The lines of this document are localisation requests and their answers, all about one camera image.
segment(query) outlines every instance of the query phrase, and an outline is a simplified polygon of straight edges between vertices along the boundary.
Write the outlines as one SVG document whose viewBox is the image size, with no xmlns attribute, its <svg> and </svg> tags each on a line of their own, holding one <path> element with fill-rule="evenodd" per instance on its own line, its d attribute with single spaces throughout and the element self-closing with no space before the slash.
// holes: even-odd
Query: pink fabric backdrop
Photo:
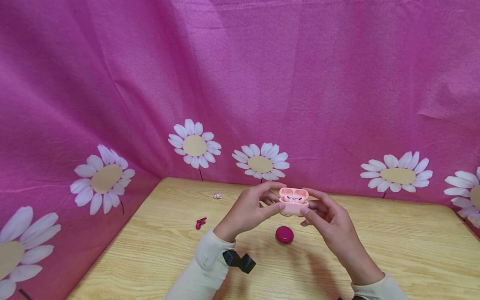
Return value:
<svg viewBox="0 0 480 300">
<path fill-rule="evenodd" d="M 386 197 L 453 207 L 444 179 L 480 166 L 479 70 L 477 0 L 4 0 L 0 228 L 22 206 L 61 225 L 16 289 L 65 298 L 161 178 L 200 179 L 168 143 L 187 118 L 222 145 L 205 180 L 259 183 L 231 154 L 274 143 L 284 183 L 382 197 L 360 165 L 420 151 L 430 185 Z M 124 215 L 69 189 L 98 144 L 136 171 Z"/>
</svg>

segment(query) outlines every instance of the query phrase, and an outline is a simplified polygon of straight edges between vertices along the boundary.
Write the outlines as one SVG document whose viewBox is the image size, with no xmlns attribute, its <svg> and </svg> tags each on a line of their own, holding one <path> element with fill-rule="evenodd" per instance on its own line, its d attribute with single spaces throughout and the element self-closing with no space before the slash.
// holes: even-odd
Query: sleeve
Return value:
<svg viewBox="0 0 480 300">
<path fill-rule="evenodd" d="M 235 243 L 221 240 L 209 230 L 198 243 L 194 258 L 165 296 L 165 300 L 211 300 L 228 273 L 223 252 Z"/>
<path fill-rule="evenodd" d="M 355 296 L 365 300 L 408 300 L 396 281 L 389 275 L 367 286 L 356 286 L 352 283 Z"/>
</svg>

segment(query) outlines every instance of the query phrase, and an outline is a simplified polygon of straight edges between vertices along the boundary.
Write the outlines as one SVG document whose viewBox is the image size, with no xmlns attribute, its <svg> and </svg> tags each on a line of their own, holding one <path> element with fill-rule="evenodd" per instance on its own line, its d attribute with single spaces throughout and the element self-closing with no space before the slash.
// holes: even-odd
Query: pink round case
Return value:
<svg viewBox="0 0 480 300">
<path fill-rule="evenodd" d="M 300 210 L 308 208 L 308 192 L 302 189 L 281 188 L 280 201 L 285 203 L 285 208 L 282 213 L 285 215 L 301 216 Z"/>
</svg>

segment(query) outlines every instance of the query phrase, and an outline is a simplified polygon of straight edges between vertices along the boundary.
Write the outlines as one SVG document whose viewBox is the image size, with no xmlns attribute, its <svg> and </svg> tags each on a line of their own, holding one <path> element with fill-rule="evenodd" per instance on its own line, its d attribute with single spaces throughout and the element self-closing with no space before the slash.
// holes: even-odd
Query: white petal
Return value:
<svg viewBox="0 0 480 300">
<path fill-rule="evenodd" d="M 433 176 L 433 171 L 423 171 L 422 173 L 420 173 L 419 175 L 417 175 L 417 177 L 415 178 L 415 180 L 427 180 L 427 179 L 430 179 L 432 178 Z"/>
<path fill-rule="evenodd" d="M 420 158 L 420 152 L 417 151 L 417 152 L 415 152 L 415 154 L 412 157 L 412 160 L 408 164 L 408 169 L 410 169 L 410 170 L 415 169 L 415 167 L 419 163 L 419 158 Z"/>
<path fill-rule="evenodd" d="M 102 195 L 96 193 L 92 198 L 92 203 L 90 204 L 90 215 L 93 216 L 102 206 Z"/>
<path fill-rule="evenodd" d="M 262 174 L 262 177 L 265 179 L 265 180 L 272 180 L 272 178 L 270 177 L 270 175 L 268 173 L 263 173 Z"/>
<path fill-rule="evenodd" d="M 290 167 L 290 164 L 288 162 L 281 161 L 279 163 L 273 164 L 273 167 L 279 170 L 285 170 Z"/>
<path fill-rule="evenodd" d="M 402 189 L 402 186 L 399 183 L 390 184 L 390 190 L 392 192 L 399 192 Z"/>
<path fill-rule="evenodd" d="M 240 162 L 246 163 L 248 161 L 248 156 L 246 156 L 245 153 L 243 153 L 242 151 L 234 150 L 233 152 L 235 152 L 236 155 L 242 157 L 245 160 Z"/>
<path fill-rule="evenodd" d="M 91 186 L 86 186 L 83 190 L 78 193 L 75 197 L 75 203 L 77 203 L 78 207 L 84 206 L 87 204 L 93 197 L 93 189 Z"/>
<path fill-rule="evenodd" d="M 363 172 L 360 174 L 360 177 L 362 178 L 377 178 L 380 177 L 380 173 L 378 172 Z"/>
<path fill-rule="evenodd" d="M 113 207 L 117 207 L 120 204 L 120 198 L 113 190 L 110 190 L 108 193 L 103 195 L 103 198 L 105 197 L 110 197 L 110 200 L 112 201 Z"/>
<path fill-rule="evenodd" d="M 285 177 L 285 173 L 277 169 L 272 169 L 272 173 L 278 177 Z"/>
<path fill-rule="evenodd" d="M 416 174 L 422 173 L 425 170 L 425 168 L 427 167 L 429 161 L 430 160 L 428 158 L 422 159 L 421 162 L 419 162 L 419 164 L 415 168 L 414 172 Z"/>
<path fill-rule="evenodd" d="M 272 158 L 271 161 L 272 161 L 272 164 L 276 164 L 276 163 L 279 163 L 281 161 L 286 161 L 287 158 L 288 158 L 288 154 L 286 152 L 282 152 L 279 155 Z"/>
<path fill-rule="evenodd" d="M 428 180 L 415 180 L 412 182 L 412 185 L 417 188 L 424 188 L 430 184 Z"/>
<path fill-rule="evenodd" d="M 379 167 L 375 167 L 375 166 L 372 166 L 370 164 L 362 164 L 361 167 L 364 169 L 364 170 L 367 170 L 367 171 L 372 171 L 372 172 L 380 172 L 382 169 L 380 169 Z"/>
<path fill-rule="evenodd" d="M 211 147 L 209 147 L 209 146 L 207 146 L 207 151 L 210 152 L 210 153 L 213 154 L 213 155 L 220 155 L 220 153 L 221 153 L 220 150 L 218 150 L 218 149 L 213 149 L 213 148 L 211 148 Z"/>
<path fill-rule="evenodd" d="M 185 155 L 183 157 L 183 161 L 186 162 L 187 164 L 191 164 L 192 163 L 192 157 L 190 155 Z"/>
<path fill-rule="evenodd" d="M 272 159 L 275 156 L 277 156 L 278 151 L 280 151 L 280 147 L 277 144 L 275 144 L 272 146 L 272 148 L 270 148 L 270 150 L 267 151 L 267 153 L 265 154 L 265 157 L 268 159 Z"/>
<path fill-rule="evenodd" d="M 377 191 L 385 192 L 390 187 L 390 184 L 392 184 L 390 181 L 385 180 L 384 182 L 382 182 L 378 185 Z"/>
<path fill-rule="evenodd" d="M 368 183 L 368 187 L 371 188 L 371 189 L 374 189 L 384 181 L 385 181 L 385 179 L 383 179 L 382 177 L 374 178 L 374 179 L 370 180 L 370 182 Z"/>
<path fill-rule="evenodd" d="M 198 157 L 192 157 L 191 165 L 195 169 L 198 169 L 198 167 L 200 166 L 200 160 L 198 160 Z"/>
<path fill-rule="evenodd" d="M 172 139 L 168 139 L 168 142 L 170 143 L 170 145 L 174 146 L 175 148 L 182 148 L 182 145 L 183 145 L 183 143 L 179 143 Z"/>
<path fill-rule="evenodd" d="M 213 133 L 211 133 L 211 132 L 204 132 L 204 133 L 202 134 L 202 138 L 203 138 L 203 140 L 206 141 L 206 142 L 213 140 L 213 137 L 214 137 L 214 135 L 213 135 Z"/>
<path fill-rule="evenodd" d="M 368 161 L 368 163 L 371 164 L 374 167 L 379 168 L 380 170 L 385 170 L 387 168 L 387 166 L 383 162 L 381 162 L 380 160 L 371 159 L 371 160 Z"/>
<path fill-rule="evenodd" d="M 122 185 L 123 188 L 126 188 L 132 180 L 129 178 L 122 178 L 118 181 L 119 184 Z"/>
<path fill-rule="evenodd" d="M 105 163 L 105 165 L 109 165 L 109 164 L 112 164 L 113 161 L 112 161 L 112 153 L 110 152 L 110 150 L 103 146 L 103 145 L 98 145 L 97 146 L 97 149 L 98 151 L 100 152 L 100 156 L 102 157 L 103 159 L 103 162 Z"/>
<path fill-rule="evenodd" d="M 389 168 L 398 167 L 398 159 L 391 154 L 384 155 L 384 161 L 387 167 Z"/>
<path fill-rule="evenodd" d="M 32 250 L 27 251 L 20 261 L 23 264 L 35 264 L 46 258 L 53 252 L 52 245 L 43 245 L 33 248 Z"/>
<path fill-rule="evenodd" d="M 255 173 L 256 173 L 256 172 L 255 172 L 254 170 L 252 170 L 252 169 L 245 170 L 245 174 L 250 175 L 250 176 L 255 175 Z"/>
<path fill-rule="evenodd" d="M 215 141 L 208 141 L 207 142 L 207 147 L 211 147 L 213 149 L 222 149 L 222 145 L 220 145 L 219 143 L 217 143 Z"/>
<path fill-rule="evenodd" d="M 96 170 L 94 167 L 89 165 L 79 165 L 75 168 L 75 173 L 77 173 L 77 175 L 80 177 L 87 178 L 95 175 Z"/>
<path fill-rule="evenodd" d="M 103 214 L 108 214 L 110 209 L 112 209 L 113 203 L 110 196 L 104 195 L 103 197 Z"/>
<path fill-rule="evenodd" d="M 447 178 L 445 178 L 445 182 L 459 188 L 471 189 L 474 187 L 473 182 L 456 176 L 448 176 Z"/>
<path fill-rule="evenodd" d="M 16 289 L 15 281 L 10 279 L 0 280 L 0 300 L 8 299 Z"/>
<path fill-rule="evenodd" d="M 468 208 L 468 207 L 473 207 L 473 202 L 462 198 L 462 197 L 455 197 L 452 200 L 453 205 L 461 207 L 461 208 Z"/>
<path fill-rule="evenodd" d="M 132 178 L 134 175 L 135 175 L 135 170 L 134 169 L 127 169 L 123 172 L 121 177 L 124 178 L 124 179 L 128 179 L 128 178 Z"/>
<path fill-rule="evenodd" d="M 398 161 L 398 167 L 402 169 L 406 169 L 410 162 L 412 161 L 412 152 L 406 152 Z"/>
<path fill-rule="evenodd" d="M 210 152 L 206 151 L 204 153 L 204 157 L 207 161 L 211 162 L 211 163 L 214 163 L 216 162 L 216 159 L 215 159 L 215 156 L 213 156 Z"/>
<path fill-rule="evenodd" d="M 260 148 L 255 144 L 250 144 L 250 149 L 253 151 L 253 156 L 260 155 Z"/>
<path fill-rule="evenodd" d="M 250 166 L 244 163 L 237 163 L 237 167 L 248 170 L 250 169 Z"/>
<path fill-rule="evenodd" d="M 192 135 L 195 131 L 195 124 L 193 123 L 192 119 L 185 120 L 185 129 L 187 130 L 188 135 Z"/>
<path fill-rule="evenodd" d="M 113 185 L 113 191 L 119 196 L 125 194 L 125 188 L 118 182 Z"/>
<path fill-rule="evenodd" d="M 404 189 L 407 192 L 416 192 L 417 191 L 417 189 L 411 184 L 402 184 L 402 189 Z"/>
<path fill-rule="evenodd" d="M 46 231 L 44 231 L 42 234 L 37 235 L 35 237 L 31 237 L 24 243 L 25 249 L 32 249 L 35 248 L 36 246 L 40 246 L 47 240 L 53 238 L 61 229 L 60 224 L 54 225 L 52 227 L 49 227 Z"/>
<path fill-rule="evenodd" d="M 173 141 L 175 141 L 175 142 L 183 145 L 183 139 L 182 139 L 181 137 L 179 137 L 178 135 L 176 135 L 176 134 L 169 134 L 168 137 L 169 137 L 171 140 L 173 140 Z"/>
<path fill-rule="evenodd" d="M 246 155 L 248 155 L 248 157 L 253 157 L 254 156 L 253 151 L 250 149 L 250 147 L 242 146 L 241 149 Z"/>
<path fill-rule="evenodd" d="M 72 185 L 70 186 L 70 192 L 72 192 L 72 194 L 78 194 L 80 193 L 81 190 L 84 189 L 84 187 L 89 185 L 90 185 L 90 180 L 88 178 L 79 179 L 74 183 L 72 183 Z"/>
<path fill-rule="evenodd" d="M 99 158 L 98 156 L 96 155 L 90 155 L 88 158 L 87 158 L 87 164 L 89 166 L 92 166 L 95 171 L 100 171 L 101 168 L 103 168 L 103 161 L 101 158 Z"/>
<path fill-rule="evenodd" d="M 260 154 L 262 156 L 265 156 L 267 154 L 268 150 L 272 149 L 272 147 L 273 147 L 272 144 L 263 143 Z"/>
<path fill-rule="evenodd" d="M 196 135 L 202 135 L 202 133 L 204 133 L 204 126 L 200 122 L 196 122 L 195 127 L 193 128 L 193 133 Z"/>
<path fill-rule="evenodd" d="M 462 197 L 470 197 L 470 191 L 463 188 L 449 188 L 444 191 L 445 194 L 450 196 L 462 196 Z"/>
<path fill-rule="evenodd" d="M 117 154 L 117 152 L 115 152 L 113 149 L 110 149 L 110 152 L 112 153 L 111 164 L 120 165 L 120 156 Z"/>
<path fill-rule="evenodd" d="M 187 130 L 185 129 L 185 127 L 181 126 L 180 124 L 177 124 L 175 126 L 173 126 L 173 130 L 175 130 L 175 132 L 182 138 L 186 138 L 187 137 Z"/>
<path fill-rule="evenodd" d="M 10 279 L 15 282 L 29 280 L 40 273 L 41 270 L 42 267 L 36 264 L 19 265 L 10 272 Z"/>
<path fill-rule="evenodd" d="M 0 243 L 16 239 L 24 233 L 33 219 L 33 208 L 31 206 L 20 207 L 15 214 L 3 226 L 0 232 Z"/>
<path fill-rule="evenodd" d="M 465 171 L 457 171 L 457 172 L 455 172 L 455 176 L 472 182 L 473 186 L 476 186 L 476 185 L 480 184 L 477 176 L 475 176 L 475 174 L 472 174 L 472 173 L 468 173 L 468 172 L 465 172 Z"/>
<path fill-rule="evenodd" d="M 31 244 L 33 240 L 37 239 L 43 233 L 45 233 L 49 228 L 55 224 L 59 219 L 59 216 L 56 213 L 49 213 L 38 219 L 33 223 L 22 236 L 20 237 L 20 242 L 23 244 Z"/>
<path fill-rule="evenodd" d="M 200 155 L 198 157 L 198 162 L 200 163 L 200 166 L 202 166 L 204 169 L 208 168 L 208 161 L 203 155 Z"/>
<path fill-rule="evenodd" d="M 471 214 L 468 216 L 468 220 L 472 222 L 473 226 L 480 228 L 480 214 Z"/>
<path fill-rule="evenodd" d="M 270 180 L 279 180 L 280 179 L 275 174 L 273 174 L 273 172 L 268 172 L 268 176 L 270 176 Z"/>
<path fill-rule="evenodd" d="M 466 218 L 469 215 L 477 214 L 479 210 L 476 207 L 466 207 L 457 211 L 457 214 L 462 218 Z"/>
</svg>

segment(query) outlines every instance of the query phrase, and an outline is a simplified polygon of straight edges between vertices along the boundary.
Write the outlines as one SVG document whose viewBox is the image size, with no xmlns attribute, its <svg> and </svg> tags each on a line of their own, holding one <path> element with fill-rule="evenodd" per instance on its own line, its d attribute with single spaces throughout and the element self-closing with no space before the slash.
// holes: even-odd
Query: paper flower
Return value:
<svg viewBox="0 0 480 300">
<path fill-rule="evenodd" d="M 49 213 L 30 225 L 32 219 L 33 208 L 20 207 L 0 231 L 0 299 L 13 295 L 17 282 L 35 277 L 42 270 L 36 263 L 53 252 L 52 245 L 42 244 L 60 231 L 54 225 L 58 215 Z"/>
<path fill-rule="evenodd" d="M 420 152 L 407 152 L 400 159 L 388 154 L 384 156 L 385 163 L 371 159 L 368 164 L 361 167 L 367 170 L 360 174 L 362 178 L 372 178 L 368 187 L 377 188 L 379 192 L 385 192 L 388 188 L 392 192 L 404 189 L 407 192 L 416 192 L 416 188 L 424 188 L 430 184 L 428 179 L 433 175 L 432 171 L 425 171 L 429 160 L 424 158 L 419 162 Z"/>
<path fill-rule="evenodd" d="M 135 175 L 133 169 L 127 169 L 128 163 L 112 149 L 98 145 L 99 158 L 91 155 L 86 165 L 79 165 L 75 173 L 82 177 L 70 186 L 73 194 L 78 194 L 75 202 L 78 206 L 87 205 L 90 200 L 90 214 L 94 215 L 103 203 L 103 213 L 120 204 L 119 196 L 125 193 L 130 178 Z"/>
<path fill-rule="evenodd" d="M 460 209 L 457 213 L 462 218 L 467 218 L 473 226 L 480 228 L 480 167 L 477 175 L 465 171 L 455 172 L 455 176 L 448 176 L 445 182 L 455 186 L 444 191 L 450 196 L 458 196 L 451 201 Z"/>
<path fill-rule="evenodd" d="M 204 132 L 200 122 L 195 124 L 191 119 L 185 120 L 185 127 L 180 124 L 173 126 L 178 134 L 169 134 L 168 142 L 175 147 L 175 152 L 183 156 L 185 163 L 195 169 L 199 166 L 208 168 L 208 162 L 215 163 L 213 155 L 220 155 L 222 146 L 212 141 L 213 133 Z"/>
<path fill-rule="evenodd" d="M 258 179 L 278 180 L 279 177 L 285 177 L 280 170 L 290 167 L 286 162 L 288 154 L 286 152 L 278 153 L 280 147 L 272 143 L 263 143 L 262 149 L 255 144 L 242 146 L 242 151 L 235 150 L 233 158 L 239 161 L 237 166 L 245 169 L 245 174 Z"/>
</svg>

